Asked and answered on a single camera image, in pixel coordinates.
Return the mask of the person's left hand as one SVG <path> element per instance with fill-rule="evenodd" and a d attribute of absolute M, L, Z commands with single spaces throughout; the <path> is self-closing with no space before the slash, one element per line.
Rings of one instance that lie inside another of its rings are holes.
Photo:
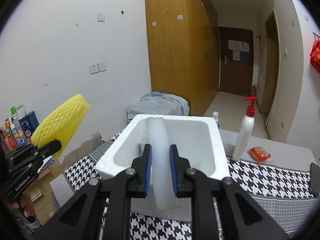
<path fill-rule="evenodd" d="M 17 211 L 19 207 L 23 208 L 23 213 L 26 218 L 34 217 L 36 215 L 35 206 L 31 200 L 31 196 L 28 190 L 26 190 L 20 197 L 18 202 L 8 202 L 4 199 L 7 208 L 10 210 L 14 218 L 18 218 Z"/>

